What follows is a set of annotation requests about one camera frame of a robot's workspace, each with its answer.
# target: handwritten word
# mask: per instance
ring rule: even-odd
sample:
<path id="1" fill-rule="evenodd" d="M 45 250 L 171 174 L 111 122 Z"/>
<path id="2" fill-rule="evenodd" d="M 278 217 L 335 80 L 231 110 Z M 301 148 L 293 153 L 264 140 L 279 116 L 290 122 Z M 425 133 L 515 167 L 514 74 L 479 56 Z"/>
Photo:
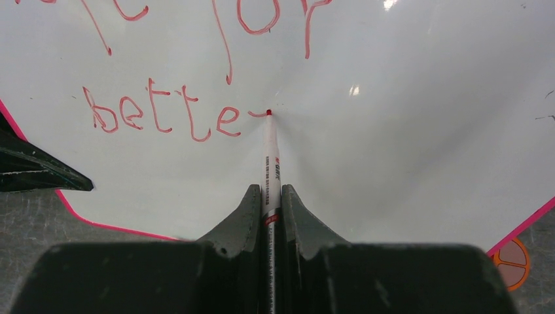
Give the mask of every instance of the handwritten word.
<path id="1" fill-rule="evenodd" d="M 243 29 L 251 35 L 262 35 L 264 33 L 269 33 L 270 29 L 272 27 L 274 27 L 276 25 L 276 23 L 279 20 L 279 16 L 280 16 L 280 8 L 279 8 L 279 0 L 272 0 L 274 3 L 274 17 L 272 18 L 272 20 L 270 20 L 270 22 L 264 26 L 261 29 L 258 30 L 253 30 L 251 29 L 247 23 L 245 23 L 245 20 L 243 19 L 243 15 L 242 15 L 242 10 L 241 10 L 241 1 L 242 0 L 237 0 L 237 20 L 239 21 L 239 24 L 241 24 L 241 26 L 243 27 Z M 316 1 L 315 3 L 313 3 L 310 8 L 308 8 L 308 4 L 306 2 L 306 0 L 300 0 L 301 5 L 302 5 L 302 10 L 304 12 L 304 15 L 306 17 L 305 19 L 305 24 L 304 24 L 304 49 L 305 49 L 305 54 L 304 54 L 304 58 L 308 59 L 310 57 L 310 21 L 312 20 L 312 14 L 314 13 L 314 9 L 316 9 L 317 7 L 321 7 L 323 5 L 328 5 L 331 3 L 332 0 L 320 0 L 320 1 Z M 232 79 L 233 79 L 233 65 L 232 65 L 232 60 L 231 60 L 231 53 L 229 52 L 229 46 L 227 44 L 227 39 L 225 37 L 224 31 L 222 29 L 222 24 L 220 22 L 220 18 L 218 15 L 218 9 L 216 7 L 216 0 L 212 0 L 212 9 L 214 11 L 214 17 L 216 17 L 216 22 L 218 24 L 218 29 L 220 30 L 220 35 L 222 37 L 222 40 L 224 42 L 224 46 L 226 49 L 226 53 L 227 53 L 227 59 L 228 59 L 228 63 L 229 63 L 229 74 L 226 75 L 226 82 L 228 85 L 231 85 Z"/>
<path id="2" fill-rule="evenodd" d="M 21 0 L 15 0 L 15 1 L 16 1 L 16 4 L 20 4 L 20 2 L 21 2 Z M 52 3 L 52 4 L 56 3 L 56 0 L 41 0 L 41 1 L 44 2 L 44 3 Z M 149 6 L 145 6 L 139 14 L 130 16 L 130 15 L 127 15 L 127 14 L 123 13 L 123 10 L 121 9 L 121 7 L 119 5 L 118 0 L 113 0 L 113 2 L 114 2 L 114 6 L 116 7 L 116 10 L 118 10 L 118 13 L 126 21 L 131 21 L 131 22 L 138 21 L 142 17 L 147 15 L 147 13 L 149 12 Z M 94 16 L 92 15 L 92 12 L 90 12 L 90 9 L 88 8 L 87 2 L 85 0 L 81 0 L 81 4 L 83 4 L 83 7 L 87 11 L 90 19 L 92 20 L 92 23 L 94 24 L 94 27 L 96 28 L 96 32 L 100 36 L 100 40 L 102 41 L 102 44 L 104 45 L 104 49 L 106 49 L 106 52 L 108 53 L 108 56 L 111 56 L 112 55 L 112 48 L 110 48 L 110 46 L 108 46 L 108 44 L 106 43 L 106 40 L 104 39 L 104 36 L 102 35 L 102 32 L 100 31 L 100 27 L 96 23 L 96 19 L 94 18 Z"/>
<path id="3" fill-rule="evenodd" d="M 154 80 L 152 78 L 149 78 L 149 82 L 148 82 L 148 86 L 146 87 L 147 91 L 149 92 L 149 99 L 151 102 L 151 108 L 152 108 L 152 114 L 154 116 L 154 125 L 156 126 L 156 129 L 161 132 L 161 133 L 170 133 L 173 131 L 173 128 L 161 128 L 160 127 L 160 122 L 158 121 L 159 117 L 158 117 L 158 110 L 156 108 L 156 105 L 154 103 L 154 96 L 170 96 L 171 93 L 167 92 L 167 91 L 163 91 L 163 90 L 155 90 L 152 86 L 155 84 Z M 106 133 L 114 133 L 117 130 L 119 130 L 119 123 L 118 123 L 118 117 L 116 112 L 114 112 L 114 110 L 108 108 L 108 107 L 103 107 L 100 105 L 97 105 L 91 91 L 87 88 L 83 86 L 83 93 L 85 95 L 85 98 L 87 100 L 87 103 L 89 105 L 89 108 L 91 109 L 92 112 L 92 119 L 93 119 L 93 127 L 97 127 L 98 124 L 100 125 L 100 128 L 106 132 Z M 190 103 L 196 103 L 198 102 L 198 98 L 197 97 L 190 97 L 189 95 L 187 95 L 187 87 L 185 85 L 183 85 L 181 87 L 181 90 L 175 90 L 174 91 L 175 94 L 181 96 L 183 98 L 183 102 L 185 104 L 185 108 L 187 110 L 187 115 L 188 115 L 188 119 L 189 119 L 189 125 L 190 125 L 190 136 L 191 138 L 199 143 L 202 143 L 204 141 L 207 141 L 211 135 L 212 135 L 212 131 L 210 128 L 208 128 L 208 131 L 206 132 L 206 135 L 204 137 L 197 137 L 195 135 L 195 129 L 194 129 L 194 119 L 193 119 L 193 114 L 191 112 L 191 108 L 190 108 Z M 137 121 L 141 118 L 143 118 L 143 110 L 141 109 L 141 107 L 129 96 L 123 96 L 120 98 L 120 102 L 119 102 L 119 113 L 120 113 L 120 117 L 121 120 L 123 121 L 123 123 L 133 129 L 136 130 L 143 130 L 143 126 L 138 126 L 137 125 Z M 110 116 L 110 119 L 106 118 L 107 115 L 105 115 L 104 117 L 102 117 L 101 113 L 107 113 Z M 231 118 L 225 118 L 227 113 L 232 113 Z M 257 113 L 253 113 L 252 111 L 248 112 L 250 116 L 253 116 L 255 118 L 259 118 L 259 117 L 263 117 L 266 116 L 266 113 L 262 113 L 262 114 L 257 114 Z M 229 131 L 226 131 L 223 129 L 223 126 L 225 124 L 230 124 L 233 123 L 235 121 L 237 121 L 237 119 L 239 118 L 240 112 L 239 110 L 237 110 L 237 108 L 233 108 L 233 107 L 224 107 L 222 109 L 222 111 L 220 112 L 217 122 L 216 122 L 216 130 L 224 135 L 230 136 L 230 137 L 237 137 L 241 135 L 241 132 L 236 132 L 236 133 L 231 133 Z"/>

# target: orange circle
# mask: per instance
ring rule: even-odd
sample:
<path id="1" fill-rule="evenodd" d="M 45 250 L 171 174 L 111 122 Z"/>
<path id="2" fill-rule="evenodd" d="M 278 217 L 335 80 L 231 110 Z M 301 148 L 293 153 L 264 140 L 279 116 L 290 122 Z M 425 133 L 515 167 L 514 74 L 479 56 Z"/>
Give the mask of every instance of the orange circle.
<path id="1" fill-rule="evenodd" d="M 514 246 L 516 245 L 518 247 L 518 249 L 520 249 L 520 252 L 515 252 L 514 250 L 516 250 L 517 248 Z M 507 259 L 506 256 L 503 256 L 503 249 L 510 249 L 513 250 L 513 254 L 522 254 L 521 256 L 517 256 L 518 258 L 522 258 L 524 257 L 524 264 L 521 261 L 510 261 L 510 260 L 503 260 Z M 530 272 L 530 256 L 528 255 L 528 251 L 526 250 L 526 248 L 524 247 L 524 244 L 522 244 L 522 242 L 520 242 L 519 239 L 514 238 L 511 242 L 508 242 L 506 245 L 504 245 L 499 251 L 497 251 L 493 256 L 493 263 L 495 264 L 495 267 L 497 267 L 497 269 L 501 272 L 501 276 L 503 277 L 503 280 L 505 282 L 505 284 L 507 285 L 507 290 L 509 291 L 514 291 L 516 290 L 518 287 L 522 286 L 522 284 L 524 283 L 524 281 L 526 281 L 526 278 L 528 278 L 528 273 Z M 517 279 L 516 282 L 515 281 L 509 281 L 508 275 L 506 275 L 506 272 L 508 271 L 509 268 L 515 269 L 519 272 L 521 272 L 522 270 L 524 270 L 522 272 L 522 276 L 520 279 Z"/>

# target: orange citrus wheel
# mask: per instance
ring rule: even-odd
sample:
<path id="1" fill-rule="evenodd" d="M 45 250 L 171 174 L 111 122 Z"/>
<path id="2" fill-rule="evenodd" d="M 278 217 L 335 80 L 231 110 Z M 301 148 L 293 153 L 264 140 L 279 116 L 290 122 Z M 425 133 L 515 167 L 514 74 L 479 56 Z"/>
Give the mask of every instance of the orange citrus wheel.
<path id="1" fill-rule="evenodd" d="M 492 258 L 509 291 L 516 290 L 528 278 L 530 256 L 519 239 L 505 244 Z"/>

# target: black pointed object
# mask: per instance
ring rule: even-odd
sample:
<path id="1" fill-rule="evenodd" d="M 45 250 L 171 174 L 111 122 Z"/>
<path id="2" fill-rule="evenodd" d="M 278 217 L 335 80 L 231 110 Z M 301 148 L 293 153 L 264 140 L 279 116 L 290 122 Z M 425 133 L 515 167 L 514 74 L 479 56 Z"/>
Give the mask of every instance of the black pointed object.
<path id="1" fill-rule="evenodd" d="M 0 114 L 0 192 L 61 188 L 91 191 L 92 181 L 16 136 Z"/>

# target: gray surface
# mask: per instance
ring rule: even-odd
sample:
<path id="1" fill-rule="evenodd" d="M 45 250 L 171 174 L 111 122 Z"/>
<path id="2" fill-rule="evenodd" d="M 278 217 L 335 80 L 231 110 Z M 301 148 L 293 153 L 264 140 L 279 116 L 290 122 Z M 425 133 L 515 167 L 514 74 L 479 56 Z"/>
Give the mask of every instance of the gray surface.
<path id="1" fill-rule="evenodd" d="M 512 293 L 523 314 L 555 313 L 555 211 L 518 239 L 528 248 L 528 280 Z M 49 191 L 0 194 L 0 313 L 6 313 L 27 273 L 51 245 L 84 241 L 154 241 L 89 226 L 73 217 Z"/>

